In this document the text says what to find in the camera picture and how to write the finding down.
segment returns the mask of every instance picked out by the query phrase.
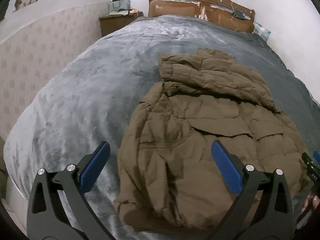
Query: patterned wallpaper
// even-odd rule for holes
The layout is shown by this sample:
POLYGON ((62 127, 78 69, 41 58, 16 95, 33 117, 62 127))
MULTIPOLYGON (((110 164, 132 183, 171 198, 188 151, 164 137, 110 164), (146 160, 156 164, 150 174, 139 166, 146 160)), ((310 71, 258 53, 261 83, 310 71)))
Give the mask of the patterned wallpaper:
POLYGON ((101 38, 107 3, 65 9, 22 28, 0 45, 0 136, 5 140, 36 93, 101 38))

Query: metal bolt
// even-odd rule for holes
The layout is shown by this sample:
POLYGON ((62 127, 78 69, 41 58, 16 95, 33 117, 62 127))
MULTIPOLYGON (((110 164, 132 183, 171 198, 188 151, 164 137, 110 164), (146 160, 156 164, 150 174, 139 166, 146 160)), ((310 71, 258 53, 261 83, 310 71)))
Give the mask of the metal bolt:
POLYGON ((254 167, 251 164, 248 164, 245 168, 247 171, 254 171, 254 167))
POLYGON ((44 172, 45 172, 45 169, 41 168, 41 169, 39 169, 38 174, 42 175, 42 174, 44 174, 44 172))
POLYGON ((283 175, 283 171, 282 171, 281 169, 276 169, 276 173, 277 173, 278 175, 283 175))
POLYGON ((67 170, 68 170, 68 171, 74 171, 74 170, 75 170, 75 168, 76 168, 76 166, 75 166, 75 165, 70 164, 70 165, 67 167, 67 170))

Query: blue rubber pad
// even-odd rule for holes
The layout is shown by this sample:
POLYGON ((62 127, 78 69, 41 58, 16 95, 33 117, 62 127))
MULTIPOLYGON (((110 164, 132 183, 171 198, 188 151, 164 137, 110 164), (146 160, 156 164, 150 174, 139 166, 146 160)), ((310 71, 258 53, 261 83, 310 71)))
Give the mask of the blue rubber pad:
POLYGON ((316 162, 320 165, 320 154, 317 151, 315 151, 313 152, 313 157, 316 160, 316 162))
POLYGON ((105 142, 80 174, 79 192, 82 195, 91 191, 109 157, 110 145, 105 142))
POLYGON ((225 184, 231 192, 240 195, 242 191, 242 177, 238 172, 227 153, 217 141, 211 145, 211 155, 218 166, 225 184))

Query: headboard panel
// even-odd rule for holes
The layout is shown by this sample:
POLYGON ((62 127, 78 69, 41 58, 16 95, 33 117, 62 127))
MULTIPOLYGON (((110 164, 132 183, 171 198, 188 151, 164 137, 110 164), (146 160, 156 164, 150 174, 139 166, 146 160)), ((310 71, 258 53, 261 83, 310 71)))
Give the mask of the headboard panel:
POLYGON ((199 17, 227 29, 252 33, 255 11, 231 0, 149 0, 149 17, 175 14, 199 17), (245 20, 233 16, 234 11, 245 14, 245 20))

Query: nightstand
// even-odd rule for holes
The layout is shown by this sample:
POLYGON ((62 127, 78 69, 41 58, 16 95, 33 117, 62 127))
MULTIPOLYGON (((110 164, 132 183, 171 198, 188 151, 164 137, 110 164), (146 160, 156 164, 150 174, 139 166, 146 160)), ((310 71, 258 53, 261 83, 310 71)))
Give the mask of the nightstand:
POLYGON ((100 28, 102 37, 113 33, 121 28, 127 26, 128 24, 132 23, 138 17, 143 16, 143 12, 137 13, 129 13, 125 16, 123 15, 108 15, 99 17, 100 21, 100 28))

